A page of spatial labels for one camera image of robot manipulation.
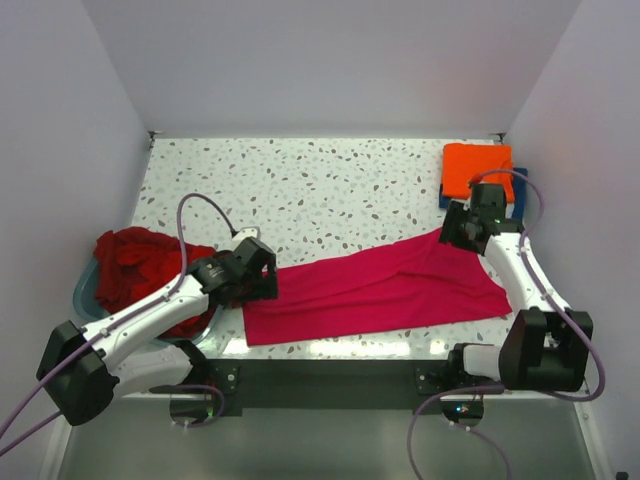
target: orange folded towel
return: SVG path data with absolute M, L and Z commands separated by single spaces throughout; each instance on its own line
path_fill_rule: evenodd
M 471 178 L 493 168 L 513 168 L 511 146 L 462 143 L 445 145 L 442 165 L 442 194 L 445 197 L 466 200 L 471 195 L 469 188 Z M 511 186 L 511 175 L 494 173 L 484 177 L 483 181 L 502 184 L 507 194 L 507 202 L 513 203 L 515 196 Z

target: blue cloth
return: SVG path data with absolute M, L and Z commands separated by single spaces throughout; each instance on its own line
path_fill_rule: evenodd
M 514 170 L 526 177 L 529 176 L 529 170 L 527 170 L 526 168 L 516 167 L 514 168 Z M 513 213 L 511 214 L 511 218 L 522 221 L 522 219 L 524 218 L 524 207 L 527 204 L 527 182 L 525 182 L 520 177 L 513 177 L 512 185 L 515 202 L 513 204 Z M 440 192 L 438 193 L 438 206 L 440 208 L 447 208 L 450 201 L 451 197 L 445 197 L 444 195 L 442 195 L 442 184 L 440 184 Z

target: terrazzo tabletop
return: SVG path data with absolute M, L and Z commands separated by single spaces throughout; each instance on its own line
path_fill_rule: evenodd
M 349 255 L 432 231 L 442 149 L 460 139 L 157 139 L 133 224 L 176 234 L 180 199 L 215 200 L 236 229 L 257 226 L 278 267 Z M 229 231 L 205 202 L 183 215 L 187 242 L 225 248 Z M 497 275 L 484 262 L 489 275 Z M 386 333 L 249 348 L 241 309 L 225 310 L 198 347 L 209 358 L 443 359 L 460 342 L 501 345 L 513 315 Z

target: red cloth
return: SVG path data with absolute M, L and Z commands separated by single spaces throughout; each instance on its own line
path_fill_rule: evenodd
M 187 244 L 189 263 L 213 255 L 215 249 Z M 146 228 L 130 227 L 102 235 L 93 251 L 100 264 L 95 293 L 102 308 L 116 313 L 162 288 L 180 273 L 180 243 L 177 238 Z M 189 318 L 160 335 L 191 338 L 202 332 L 213 311 Z
M 244 307 L 247 343 L 385 332 L 511 311 L 478 255 L 438 242 L 440 231 L 347 257 L 278 270 L 279 298 Z

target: pink cloth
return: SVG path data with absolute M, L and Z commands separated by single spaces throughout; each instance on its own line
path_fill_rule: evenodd
M 279 298 L 244 307 L 247 343 L 311 340 L 479 320 L 511 311 L 478 255 L 440 230 L 278 270 Z

